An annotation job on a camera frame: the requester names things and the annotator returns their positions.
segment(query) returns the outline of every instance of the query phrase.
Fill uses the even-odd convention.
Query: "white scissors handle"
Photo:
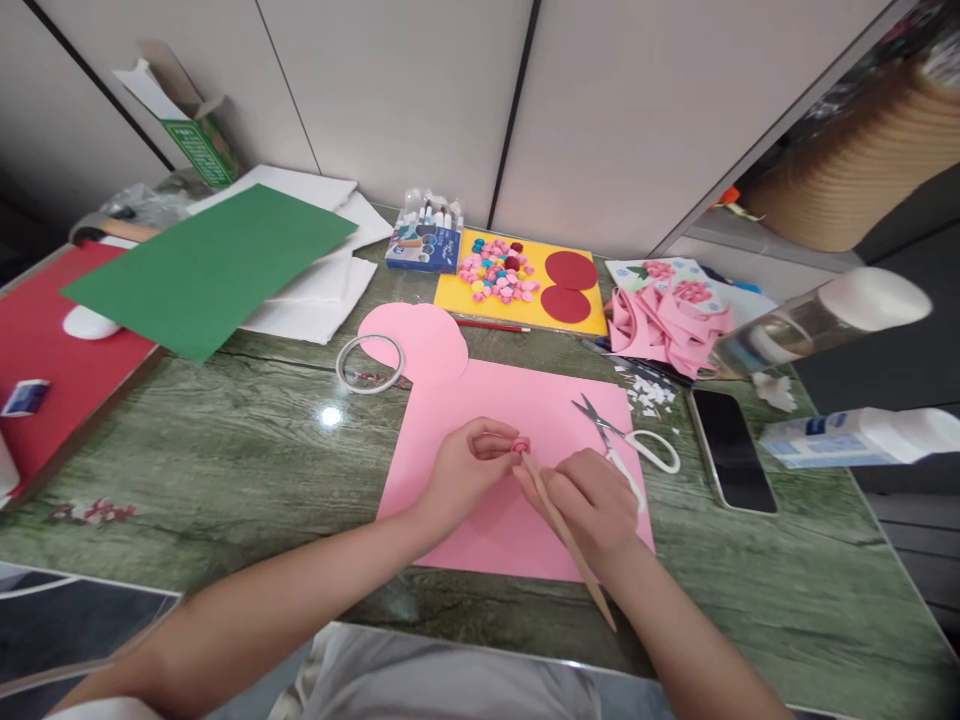
[[[653,454],[645,445],[643,445],[639,440],[637,440],[638,435],[647,435],[652,437],[654,440],[659,440],[660,443],[666,448],[667,452],[670,455],[670,464],[667,465],[663,460],[658,458]],[[676,475],[680,472],[680,456],[677,455],[677,451],[673,449],[673,445],[668,443],[662,437],[656,433],[650,432],[649,430],[634,430],[631,433],[626,433],[623,439],[627,444],[636,450],[638,453],[643,455],[647,460],[652,462],[658,468],[663,470],[665,473],[670,473],[671,475]]]
[[[642,515],[647,509],[647,499],[643,496],[643,493],[640,492],[640,488],[637,487],[637,481],[633,479],[633,475],[627,470],[627,466],[623,464],[623,460],[620,459],[620,455],[616,450],[611,449],[607,451],[607,460],[612,462],[613,466],[622,472],[630,482],[630,489],[633,490],[633,494],[637,498],[637,515]]]

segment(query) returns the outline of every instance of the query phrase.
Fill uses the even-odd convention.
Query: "computer mouse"
[[[63,319],[63,331],[81,340],[102,340],[110,337],[120,326],[110,318],[77,305]]]

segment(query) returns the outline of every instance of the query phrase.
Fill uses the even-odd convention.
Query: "phone screen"
[[[692,392],[723,499],[742,510],[776,513],[777,501],[736,398],[706,390]]]

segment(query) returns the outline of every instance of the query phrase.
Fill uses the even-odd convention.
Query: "green marble table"
[[[378,243],[359,254],[383,253]],[[0,560],[193,592],[370,522],[409,392],[347,393],[334,359],[372,308],[429,301],[436,281],[381,266],[326,347],[241,331],[202,366],[165,356],[44,490],[0,516]],[[627,384],[579,338],[463,334],[473,358]],[[745,383],[705,385],[736,396],[754,433],[785,417]],[[812,413],[797,394],[794,416]],[[319,421],[331,406],[342,413],[333,428]],[[761,449],[779,516],[723,510],[686,404],[678,397],[671,409],[663,421],[638,410],[634,424],[682,457],[679,475],[644,463],[644,476],[658,554],[704,612],[792,705],[864,720],[946,716],[953,656],[850,474],[787,472]],[[101,497],[136,514],[98,526],[56,515]],[[611,634],[580,584],[413,567],[343,619],[652,675],[636,637]]]

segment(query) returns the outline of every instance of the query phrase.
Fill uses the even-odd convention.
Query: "yellow paper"
[[[476,230],[465,230],[463,239],[460,242],[460,259],[473,254],[473,243],[477,238],[483,238],[484,242],[492,242],[498,235]],[[473,290],[463,282],[457,275],[441,275],[440,282],[437,284],[437,294],[433,299],[433,304],[442,307],[452,313],[462,315],[472,315],[475,317],[492,318],[503,322],[513,323],[514,325],[531,325],[536,327],[553,328],[556,330],[568,330],[584,335],[606,335],[607,321],[603,315],[603,301],[600,299],[600,285],[594,285],[589,290],[584,290],[587,300],[590,301],[590,315],[586,320],[578,323],[564,323],[555,320],[543,309],[540,304],[540,295],[551,285],[556,285],[544,270],[544,264],[547,258],[555,252],[568,251],[583,255],[593,262],[593,254],[583,250],[571,250],[570,248],[557,247],[556,245],[546,245],[544,243],[531,242],[529,240],[516,240],[513,238],[503,238],[507,244],[514,242],[523,243],[523,252],[521,255],[527,256],[527,265],[535,268],[530,280],[540,282],[540,291],[534,293],[536,299],[532,303],[514,300],[509,305],[504,305],[500,300],[494,297],[488,297],[482,303],[473,301]]]

